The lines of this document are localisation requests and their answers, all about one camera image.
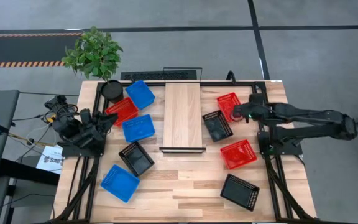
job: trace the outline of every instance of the green plant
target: green plant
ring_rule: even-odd
[[[75,40],[74,49],[65,47],[66,57],[62,62],[66,68],[71,67],[74,74],[80,71],[88,79],[92,74],[108,81],[121,61],[118,51],[123,52],[118,43],[111,40],[111,34],[98,31],[93,26],[90,32]]]

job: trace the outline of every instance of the butcher block tabletop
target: butcher block tabletop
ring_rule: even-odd
[[[98,82],[84,81],[82,83],[77,104],[79,110],[83,108],[92,110]],[[268,80],[265,83],[269,102],[287,103],[284,85],[281,81]],[[200,88],[201,115],[219,109],[216,100],[219,96],[234,92],[241,103],[247,103],[248,97],[252,93],[249,86],[201,86]],[[204,153],[163,154],[159,148],[163,146],[164,137],[165,86],[150,87],[150,89],[156,97],[155,101],[140,110],[139,116],[151,115],[155,134],[140,140],[139,143],[155,164],[139,177],[140,184],[127,203],[104,190],[100,183],[114,164],[129,171],[118,153],[130,143],[125,141],[122,129],[113,126],[107,135],[104,155],[99,163],[90,222],[275,221],[265,161],[259,153],[256,137],[259,131],[258,124],[254,121],[250,121],[248,124],[245,121],[230,123],[233,136],[213,142],[203,120],[201,120],[202,145],[206,148]],[[100,101],[100,110],[103,101],[103,99]],[[220,148],[244,139],[250,142],[257,155],[257,160],[237,169],[227,169]],[[92,159],[89,161],[88,171],[92,165]],[[315,217],[316,212],[303,164],[295,156],[282,156],[282,161],[289,191],[305,211]],[[54,203],[57,215],[67,205],[76,162],[76,157],[66,158],[64,161]],[[78,189],[81,165],[82,158],[76,172],[71,197]],[[260,187],[253,212],[220,197],[224,180],[228,174]],[[283,197],[278,189],[277,192],[281,214],[284,217]],[[87,198],[88,190],[83,196],[80,218],[85,216]]]

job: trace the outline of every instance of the red plastic basket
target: red plastic basket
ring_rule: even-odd
[[[135,118],[138,114],[138,109],[136,108],[134,102],[127,97],[118,103],[110,106],[106,109],[106,114],[118,114],[118,120],[114,123],[116,126],[121,126],[122,122]]]
[[[221,148],[221,153],[228,169],[235,169],[257,160],[248,140],[242,140]]]
[[[235,93],[229,93],[224,96],[220,96],[217,98],[218,107],[223,112],[224,117],[230,123],[234,120],[231,115],[233,113],[234,105],[240,105],[240,101]]]

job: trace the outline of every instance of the black wire basket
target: black wire basket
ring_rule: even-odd
[[[254,211],[258,198],[259,187],[250,184],[234,175],[228,174],[221,191],[221,197]]]
[[[222,111],[218,110],[203,116],[204,123],[211,135],[212,141],[220,141],[233,135]]]
[[[152,158],[137,141],[119,152],[119,156],[136,177],[146,172],[154,164]]]

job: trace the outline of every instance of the basket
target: basket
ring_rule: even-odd
[[[248,140],[238,141],[221,148],[221,154],[228,169],[235,169],[257,160]]]
[[[203,116],[203,119],[212,141],[216,142],[233,135],[222,111],[219,110],[206,114]]]
[[[100,186],[126,203],[135,193],[139,183],[139,178],[123,168],[113,165]]]
[[[107,115],[117,113],[118,119],[114,125],[120,127],[123,121],[136,118],[138,111],[139,110],[136,108],[134,102],[127,97],[107,108],[105,112]]]
[[[149,114],[124,121],[122,123],[122,130],[127,142],[141,140],[155,133],[152,117]]]
[[[242,120],[243,117],[240,117],[239,119],[234,120],[232,118],[234,105],[240,105],[240,101],[235,93],[229,93],[224,96],[220,96],[216,98],[218,100],[218,107],[223,112],[224,117],[228,121],[228,123],[233,121],[239,121]]]
[[[154,94],[143,80],[139,80],[130,85],[125,91],[127,91],[129,97],[139,109],[144,109],[146,106],[152,104],[155,99]]]
[[[152,158],[137,141],[119,152],[119,156],[136,177],[143,174],[154,164]]]
[[[258,193],[259,187],[228,174],[223,184],[221,197],[252,212],[254,211]]]

